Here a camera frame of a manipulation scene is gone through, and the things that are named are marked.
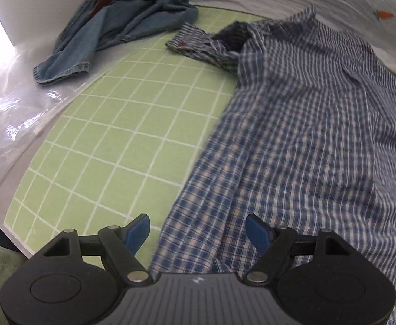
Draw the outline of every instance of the plaid shirt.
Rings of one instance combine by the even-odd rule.
[[[246,216],[331,228],[396,287],[396,77],[311,7],[284,21],[185,25],[168,46],[237,74],[234,96],[161,232],[157,272],[242,274]],[[396,324],[396,306],[389,320]]]

